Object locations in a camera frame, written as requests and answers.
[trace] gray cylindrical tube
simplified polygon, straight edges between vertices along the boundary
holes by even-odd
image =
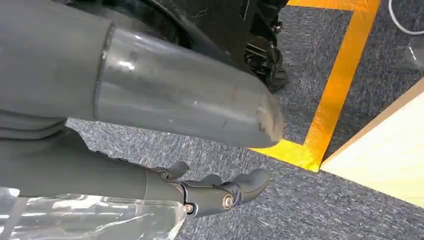
[[[0,1],[0,109],[92,120],[110,21],[51,0]]]
[[[191,50],[116,29],[99,78],[100,121],[236,146],[282,137],[280,107],[254,76]]]

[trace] gray carpet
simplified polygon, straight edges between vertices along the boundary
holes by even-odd
[[[395,4],[407,28],[424,28],[424,4]],[[285,138],[303,143],[351,12],[287,7],[278,37],[289,85],[278,94],[286,117]],[[380,7],[327,154],[404,93],[422,75],[402,65],[411,37]],[[254,202],[231,212],[188,219],[179,240],[424,240],[424,209],[329,173],[313,173],[245,148],[193,137],[71,119],[93,150],[145,166],[185,161],[196,172],[186,179],[219,174],[229,179],[265,168],[272,183]]]

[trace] robotic hand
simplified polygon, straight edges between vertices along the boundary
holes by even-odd
[[[200,181],[177,181],[189,170],[185,162],[177,162],[170,168],[153,168],[162,179],[175,186],[184,195],[187,214],[195,217],[220,214],[232,207],[256,199],[270,182],[270,175],[263,169],[240,174],[222,182],[221,177],[210,174]]]

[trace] black mechanical part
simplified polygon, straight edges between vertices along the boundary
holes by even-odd
[[[253,56],[252,39],[278,52],[282,29],[278,12],[288,0],[66,0],[77,9],[110,19],[118,27],[143,32],[234,66],[258,78],[275,93],[282,57]]]
[[[270,174],[264,169],[239,174],[226,182],[216,174],[207,175],[200,181],[178,181],[189,170],[185,162],[176,162],[169,168],[155,167],[152,170],[184,195],[187,214],[195,217],[224,213],[235,206],[248,203],[256,199],[271,181]]]

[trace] clear plastic wrap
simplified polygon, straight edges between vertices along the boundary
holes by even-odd
[[[406,69],[424,70],[424,36],[415,36],[406,46],[401,66]]]
[[[176,201],[18,192],[0,187],[2,240],[172,240],[186,218]]]

